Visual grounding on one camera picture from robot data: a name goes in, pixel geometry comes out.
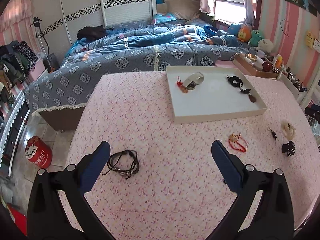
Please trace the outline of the black tripod stand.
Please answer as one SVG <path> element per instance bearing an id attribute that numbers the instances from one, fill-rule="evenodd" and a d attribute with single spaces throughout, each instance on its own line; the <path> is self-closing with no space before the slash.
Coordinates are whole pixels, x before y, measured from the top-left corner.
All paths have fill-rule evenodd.
<path id="1" fill-rule="evenodd" d="M 43 62 L 45 68 L 49 73 L 55 72 L 60 68 L 57 58 L 54 53 L 50 53 L 49 43 L 47 42 L 44 33 L 41 29 L 41 19 L 38 17 L 33 17 L 33 22 L 30 27 L 35 28 L 35 36 L 40 44 L 42 53 L 43 53 Z"/>

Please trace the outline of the brown cardboard box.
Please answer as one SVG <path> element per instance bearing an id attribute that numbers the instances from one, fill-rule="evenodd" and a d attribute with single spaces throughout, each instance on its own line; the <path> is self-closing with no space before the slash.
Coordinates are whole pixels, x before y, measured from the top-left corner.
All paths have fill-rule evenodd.
<path id="1" fill-rule="evenodd" d="M 278 76 L 278 74 L 274 72 L 263 72 L 262 70 L 258 70 L 252 63 L 249 63 L 248 60 L 246 60 L 244 57 L 241 57 L 240 54 L 234 55 L 233 63 L 245 75 L 262 77 L 267 79 L 276 79 Z"/>

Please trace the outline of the orange plush toy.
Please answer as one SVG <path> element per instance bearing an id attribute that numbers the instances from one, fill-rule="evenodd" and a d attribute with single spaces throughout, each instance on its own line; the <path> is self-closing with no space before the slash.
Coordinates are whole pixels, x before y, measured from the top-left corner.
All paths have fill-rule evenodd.
<path id="1" fill-rule="evenodd" d="M 240 42 L 248 42 L 251 39 L 251 31 L 249 27 L 243 26 L 238 32 L 238 40 Z"/>

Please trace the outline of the red tin can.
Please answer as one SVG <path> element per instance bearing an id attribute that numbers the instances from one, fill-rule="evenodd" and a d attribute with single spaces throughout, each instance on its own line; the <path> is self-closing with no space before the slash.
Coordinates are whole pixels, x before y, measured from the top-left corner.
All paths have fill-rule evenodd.
<path id="1" fill-rule="evenodd" d="M 53 153 L 50 147 L 40 137 L 31 137 L 25 147 L 25 157 L 40 168 L 48 168 L 52 162 Z"/>

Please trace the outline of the green plush toy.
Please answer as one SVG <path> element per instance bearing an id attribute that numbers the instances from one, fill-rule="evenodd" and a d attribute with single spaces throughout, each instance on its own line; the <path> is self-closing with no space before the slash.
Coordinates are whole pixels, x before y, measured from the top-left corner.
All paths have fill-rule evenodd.
<path id="1" fill-rule="evenodd" d="M 251 38 L 249 39 L 248 44 L 251 47 L 257 47 L 258 42 L 264 39 L 264 35 L 259 30 L 252 30 L 251 31 Z"/>

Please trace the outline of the beige pillow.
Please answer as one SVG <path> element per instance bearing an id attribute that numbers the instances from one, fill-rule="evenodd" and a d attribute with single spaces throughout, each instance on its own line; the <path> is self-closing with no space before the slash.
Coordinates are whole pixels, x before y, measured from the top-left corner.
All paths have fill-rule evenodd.
<path id="1" fill-rule="evenodd" d="M 200 3 L 195 0 L 167 0 L 167 10 L 180 20 L 191 20 L 200 12 Z"/>

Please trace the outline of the black cord brown pendant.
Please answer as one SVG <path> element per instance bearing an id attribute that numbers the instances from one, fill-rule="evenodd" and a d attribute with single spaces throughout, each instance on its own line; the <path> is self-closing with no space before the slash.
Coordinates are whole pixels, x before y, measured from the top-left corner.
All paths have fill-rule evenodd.
<path id="1" fill-rule="evenodd" d="M 242 94 L 246 94 L 248 95 L 249 97 L 249 100 L 252 102 L 252 103 L 255 103 L 257 101 L 257 99 L 251 94 L 251 89 L 240 89 L 240 93 Z"/>

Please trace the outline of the red tassel amber pendant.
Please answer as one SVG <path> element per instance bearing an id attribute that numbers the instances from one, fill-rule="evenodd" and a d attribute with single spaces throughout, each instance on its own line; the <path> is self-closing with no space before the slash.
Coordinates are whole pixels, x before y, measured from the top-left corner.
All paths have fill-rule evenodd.
<path id="1" fill-rule="evenodd" d="M 184 94 L 188 93 L 188 89 L 184 87 L 183 82 L 181 81 L 179 76 L 177 77 L 176 85 Z"/>

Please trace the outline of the white shallow tray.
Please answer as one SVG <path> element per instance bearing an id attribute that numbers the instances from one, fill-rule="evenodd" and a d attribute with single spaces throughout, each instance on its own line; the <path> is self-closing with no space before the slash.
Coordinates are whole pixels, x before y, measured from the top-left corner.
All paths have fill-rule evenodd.
<path id="1" fill-rule="evenodd" d="M 194 90 L 184 94 L 176 85 L 179 76 L 183 82 L 196 72 L 204 75 L 204 81 Z M 178 124 L 220 121 L 262 115 L 267 106 L 240 70 L 223 67 L 167 66 L 167 82 L 173 107 L 173 120 Z M 230 85 L 227 76 L 242 79 L 244 89 L 251 89 L 255 103 L 240 89 Z"/>

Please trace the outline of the blue plush toy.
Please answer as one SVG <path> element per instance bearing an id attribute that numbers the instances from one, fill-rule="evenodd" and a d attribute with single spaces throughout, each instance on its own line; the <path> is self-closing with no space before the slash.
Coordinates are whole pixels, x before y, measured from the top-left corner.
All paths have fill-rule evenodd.
<path id="1" fill-rule="evenodd" d="M 234 36 L 238 36 L 238 33 L 241 29 L 241 24 L 240 23 L 232 23 L 228 29 L 227 29 L 227 33 L 229 33 L 229 35 L 234 35 Z"/>

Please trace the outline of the clothes rack with clothes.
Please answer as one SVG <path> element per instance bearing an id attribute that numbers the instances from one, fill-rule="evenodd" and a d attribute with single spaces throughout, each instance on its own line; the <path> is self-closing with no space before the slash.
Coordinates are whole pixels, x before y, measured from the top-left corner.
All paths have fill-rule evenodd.
<path id="1" fill-rule="evenodd" d="M 12 106 L 15 96 L 11 90 L 26 80 L 38 59 L 25 41 L 1 45 L 1 102 Z"/>

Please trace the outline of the black claw hair clip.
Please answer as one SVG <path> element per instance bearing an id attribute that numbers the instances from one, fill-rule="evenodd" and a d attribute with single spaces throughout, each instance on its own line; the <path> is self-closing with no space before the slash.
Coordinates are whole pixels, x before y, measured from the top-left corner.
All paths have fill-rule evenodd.
<path id="1" fill-rule="evenodd" d="M 289 157 L 295 154 L 295 149 L 295 143 L 290 140 L 287 144 L 282 145 L 281 152 Z"/>

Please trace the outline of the white plush toy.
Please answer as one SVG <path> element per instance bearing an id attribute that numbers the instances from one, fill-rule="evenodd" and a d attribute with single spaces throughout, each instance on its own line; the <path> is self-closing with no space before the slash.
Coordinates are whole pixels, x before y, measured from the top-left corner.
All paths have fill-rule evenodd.
<path id="1" fill-rule="evenodd" d="M 267 38 L 263 38 L 258 42 L 258 50 L 263 51 L 264 53 L 272 53 L 272 50 L 274 48 L 274 44 L 271 40 Z"/>

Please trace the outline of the pink floral tablecloth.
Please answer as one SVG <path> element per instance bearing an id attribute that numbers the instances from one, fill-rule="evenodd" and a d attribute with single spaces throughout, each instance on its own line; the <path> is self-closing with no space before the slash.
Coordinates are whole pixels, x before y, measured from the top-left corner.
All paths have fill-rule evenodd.
<path id="1" fill-rule="evenodd" d="M 222 181 L 211 145 L 239 133 L 248 148 L 238 157 L 259 171 L 283 170 L 290 189 L 295 226 L 319 197 L 319 150 L 310 125 L 286 86 L 258 77 L 249 81 L 267 105 L 261 116 L 176 124 L 164 72 L 101 77 L 76 129 L 67 163 L 78 163 L 102 141 L 112 152 L 138 153 L 140 171 L 129 179 L 103 169 L 85 197 L 116 239 L 205 239 L 236 195 Z M 282 120 L 296 135 L 295 154 L 281 152 L 289 140 Z M 275 131 L 272 138 L 267 127 Z"/>

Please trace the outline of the cream fluffy scrunchie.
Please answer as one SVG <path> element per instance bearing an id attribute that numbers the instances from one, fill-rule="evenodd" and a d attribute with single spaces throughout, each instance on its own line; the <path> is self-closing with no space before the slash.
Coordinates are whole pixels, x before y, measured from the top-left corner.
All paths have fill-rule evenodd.
<path id="1" fill-rule="evenodd" d="M 289 123 L 288 121 L 282 120 L 280 122 L 280 127 L 283 135 L 287 140 L 293 140 L 295 138 L 296 130 L 291 123 Z"/>

